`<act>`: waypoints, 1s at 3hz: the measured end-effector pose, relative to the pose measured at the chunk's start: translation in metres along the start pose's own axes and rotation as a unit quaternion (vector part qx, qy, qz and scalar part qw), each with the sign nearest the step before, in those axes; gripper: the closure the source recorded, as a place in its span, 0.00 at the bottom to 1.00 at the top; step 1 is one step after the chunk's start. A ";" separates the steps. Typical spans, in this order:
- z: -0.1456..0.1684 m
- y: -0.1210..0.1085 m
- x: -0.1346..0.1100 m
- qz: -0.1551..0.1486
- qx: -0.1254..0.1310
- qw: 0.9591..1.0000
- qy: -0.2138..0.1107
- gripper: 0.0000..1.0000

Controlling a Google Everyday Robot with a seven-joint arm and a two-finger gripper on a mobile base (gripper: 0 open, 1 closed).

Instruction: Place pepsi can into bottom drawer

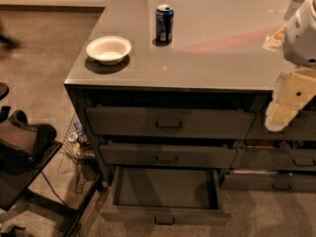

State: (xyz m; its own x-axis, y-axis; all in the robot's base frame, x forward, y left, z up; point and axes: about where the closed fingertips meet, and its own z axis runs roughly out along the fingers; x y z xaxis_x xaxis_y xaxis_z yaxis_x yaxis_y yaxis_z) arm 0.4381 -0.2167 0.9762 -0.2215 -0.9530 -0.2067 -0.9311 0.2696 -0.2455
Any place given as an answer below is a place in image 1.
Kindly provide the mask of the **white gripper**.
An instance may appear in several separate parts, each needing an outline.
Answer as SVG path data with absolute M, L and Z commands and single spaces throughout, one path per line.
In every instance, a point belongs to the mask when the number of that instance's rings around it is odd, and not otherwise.
M 316 10 L 315 0 L 301 6 L 274 34 L 266 37 L 263 49 L 281 51 L 284 59 L 297 65 L 291 73 L 280 73 L 273 99 L 266 111 L 265 127 L 282 131 L 316 96 Z

